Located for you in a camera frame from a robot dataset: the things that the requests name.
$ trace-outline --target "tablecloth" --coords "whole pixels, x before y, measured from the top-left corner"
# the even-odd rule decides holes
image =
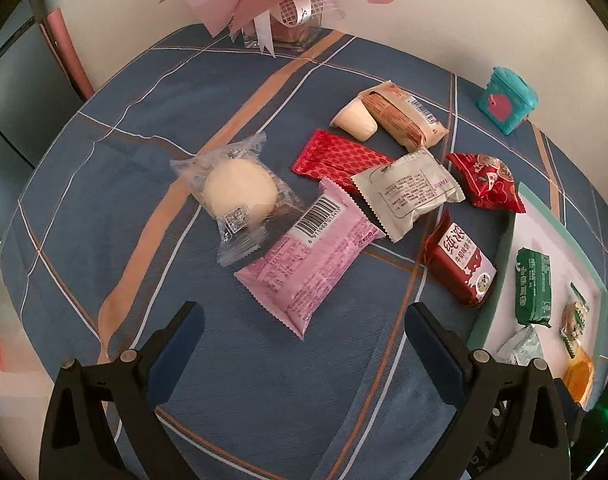
[[[103,304],[109,317],[111,309],[126,313],[110,338],[113,359],[140,347],[184,301],[197,301],[206,331],[158,415],[200,478],[409,478],[453,411],[406,342],[405,307],[423,301],[464,341],[478,315],[417,261],[436,215],[395,245],[371,244],[301,342],[233,277],[241,264],[216,263],[216,223],[169,167],[264,130],[261,160],[310,203],[318,184],[290,165],[357,92],[388,79],[448,127],[431,149],[439,160],[449,152],[503,160],[561,219],[608,289],[604,200],[532,124],[501,134],[476,107],[475,84],[340,32],[325,31],[304,54],[278,50],[273,58],[195,25],[143,52],[86,102],[18,201],[2,272],[51,377],[67,356],[98,360]],[[366,145],[404,154],[383,130]],[[448,209],[493,261],[505,213],[468,202]],[[608,329],[602,344],[608,357]],[[605,373],[598,364],[596,384]],[[114,409],[108,416],[126,464],[144,478]]]

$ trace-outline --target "round pastry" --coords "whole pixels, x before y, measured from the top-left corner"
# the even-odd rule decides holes
[[[202,189],[204,207],[218,218],[238,207],[248,211],[248,224],[258,225],[271,214],[277,188],[271,174],[248,158],[232,158],[216,165]]]

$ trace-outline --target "pink tube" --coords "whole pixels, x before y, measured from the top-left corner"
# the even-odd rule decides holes
[[[59,7],[55,9],[46,17],[46,21],[49,23],[50,30],[55,37],[57,50],[62,59],[62,63],[66,67],[68,76],[78,86],[82,95],[84,95],[86,99],[90,99],[95,91],[86,76],[86,72],[84,72],[84,67],[82,67],[78,54],[73,47],[73,42],[68,35],[66,23],[64,23],[64,16],[62,16],[62,10]]]

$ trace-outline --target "dark red snack package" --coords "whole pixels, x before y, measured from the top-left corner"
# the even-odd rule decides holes
[[[475,207],[526,213],[511,170],[499,158],[473,153],[449,153],[446,158],[466,180],[466,193]]]
[[[359,194],[351,181],[354,174],[374,166],[392,163],[394,160],[363,144],[318,129],[308,140],[291,169],[299,175],[315,180],[322,180],[325,176],[345,191]]]
[[[479,306],[493,283],[495,267],[444,211],[424,243],[424,263],[436,279],[466,306]]]

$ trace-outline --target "teal box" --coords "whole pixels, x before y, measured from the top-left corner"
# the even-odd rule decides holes
[[[539,100],[535,90],[513,70],[496,66],[478,108],[508,135],[529,118]]]

